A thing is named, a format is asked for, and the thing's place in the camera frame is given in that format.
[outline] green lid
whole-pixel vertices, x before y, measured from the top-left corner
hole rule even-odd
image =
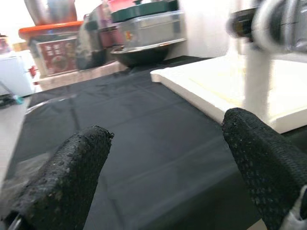
[[[142,0],[136,0],[135,6],[131,6],[111,13],[113,23],[120,23],[132,18],[151,15],[155,13],[164,13],[169,11],[167,1],[158,1],[141,4]]]

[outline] kitchen appliance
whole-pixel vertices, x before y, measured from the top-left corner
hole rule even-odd
[[[75,50],[82,23],[75,21],[19,30],[19,36],[28,42],[41,78],[77,69]]]
[[[24,0],[35,25],[77,20],[75,0]]]
[[[124,46],[111,54],[129,67],[162,61],[171,44],[186,40],[184,12],[177,10],[177,1],[134,2],[112,13]]]
[[[184,12],[169,11],[121,22],[119,30],[126,48],[141,48],[185,38]]]
[[[32,77],[20,54],[11,52],[0,55],[0,81],[18,96],[28,96],[34,93]],[[0,86],[0,95],[7,94]]]

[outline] stainless steel pot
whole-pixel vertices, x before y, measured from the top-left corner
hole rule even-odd
[[[169,44],[141,50],[125,50],[119,47],[111,51],[111,54],[121,63],[128,67],[158,63],[165,59],[168,54]]]
[[[35,25],[77,20],[75,0],[24,0]]]

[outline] black cloth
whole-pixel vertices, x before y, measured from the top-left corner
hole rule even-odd
[[[98,125],[115,137],[84,230],[246,230],[260,217],[221,126],[151,82],[153,69],[200,60],[176,58],[33,95],[30,106],[61,100],[26,116],[7,179],[19,162]]]
[[[226,112],[223,133],[268,230],[280,229],[307,184],[307,154],[244,109]]]

